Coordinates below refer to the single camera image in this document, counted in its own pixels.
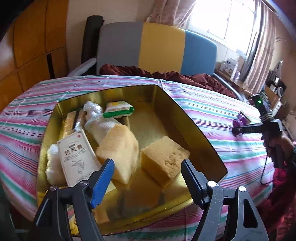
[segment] black cable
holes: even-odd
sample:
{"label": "black cable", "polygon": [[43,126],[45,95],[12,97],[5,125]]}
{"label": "black cable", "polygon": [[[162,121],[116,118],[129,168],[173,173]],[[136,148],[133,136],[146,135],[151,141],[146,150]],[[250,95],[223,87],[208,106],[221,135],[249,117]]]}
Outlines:
{"label": "black cable", "polygon": [[263,167],[263,172],[262,172],[262,174],[261,174],[261,178],[260,178],[260,184],[261,184],[261,185],[266,185],[266,184],[269,184],[269,183],[273,182],[273,181],[274,181],[274,180],[280,175],[280,173],[284,170],[284,169],[282,169],[282,170],[278,173],[278,175],[277,175],[274,179],[272,179],[270,182],[262,183],[262,178],[263,178],[263,174],[264,174],[265,167],[266,167],[266,163],[267,163],[268,149],[269,149],[269,142],[267,142],[267,148],[266,148],[266,153],[267,153],[267,154],[266,154],[265,164],[264,164],[264,167]]}

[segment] dark red blanket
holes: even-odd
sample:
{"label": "dark red blanket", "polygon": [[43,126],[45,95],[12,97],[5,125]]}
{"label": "dark red blanket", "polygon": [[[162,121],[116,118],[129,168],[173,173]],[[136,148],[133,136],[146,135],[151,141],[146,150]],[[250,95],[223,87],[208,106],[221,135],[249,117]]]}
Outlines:
{"label": "dark red blanket", "polygon": [[211,91],[216,91],[220,94],[227,95],[235,98],[232,91],[224,87],[218,80],[214,79],[208,74],[195,74],[193,76],[181,75],[178,72],[155,72],[153,74],[135,66],[114,66],[111,64],[105,64],[100,68],[100,75],[130,75],[141,76],[154,79],[170,80],[178,83],[188,84],[204,88]]}

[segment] person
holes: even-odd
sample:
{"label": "person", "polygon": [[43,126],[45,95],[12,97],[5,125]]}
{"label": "person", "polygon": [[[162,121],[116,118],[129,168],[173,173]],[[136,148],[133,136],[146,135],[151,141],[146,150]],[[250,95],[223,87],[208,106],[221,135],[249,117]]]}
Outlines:
{"label": "person", "polygon": [[262,135],[261,139],[264,140],[263,145],[266,148],[268,157],[272,156],[272,148],[276,145],[281,147],[285,157],[285,169],[275,170],[273,190],[267,200],[258,206],[262,221],[266,230],[270,233],[278,227],[281,217],[288,209],[291,209],[291,204],[295,199],[296,147],[284,133],[281,136],[272,138],[269,143],[265,135]]}

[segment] hand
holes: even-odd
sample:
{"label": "hand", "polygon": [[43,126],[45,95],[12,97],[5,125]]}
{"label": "hand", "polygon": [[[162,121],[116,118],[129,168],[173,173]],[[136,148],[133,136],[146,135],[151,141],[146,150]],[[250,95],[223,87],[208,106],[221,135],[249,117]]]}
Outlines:
{"label": "hand", "polygon": [[[266,135],[263,134],[261,137],[261,140],[264,140],[264,147],[267,150],[267,140]],[[286,136],[285,133],[283,133],[281,136],[275,137],[269,141],[269,147],[275,147],[276,145],[280,145],[281,149],[283,150],[283,153],[285,155],[286,160],[288,160],[294,149],[294,145],[292,141]],[[271,149],[268,148],[267,156],[270,157],[271,155]]]}

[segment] golden tray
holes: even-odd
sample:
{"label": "golden tray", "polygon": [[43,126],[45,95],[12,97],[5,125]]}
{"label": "golden tray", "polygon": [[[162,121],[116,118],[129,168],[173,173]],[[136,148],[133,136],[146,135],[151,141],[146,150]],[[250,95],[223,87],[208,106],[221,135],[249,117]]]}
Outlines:
{"label": "golden tray", "polygon": [[[190,161],[208,180],[221,181],[227,169],[215,149],[183,109],[159,86],[139,85],[96,91],[59,102],[53,110],[41,144],[38,176],[38,206],[42,195],[50,187],[45,169],[47,149],[60,139],[63,123],[70,111],[82,108],[91,100],[102,107],[106,103],[124,100],[135,111],[121,122],[130,127],[139,141],[139,148],[169,136],[190,151]],[[94,151],[97,143],[88,134]],[[185,181],[179,173],[171,184],[161,188],[140,167],[132,175],[128,185],[112,181],[116,189],[107,193],[94,216],[102,235],[135,230],[155,223],[192,204]]]}

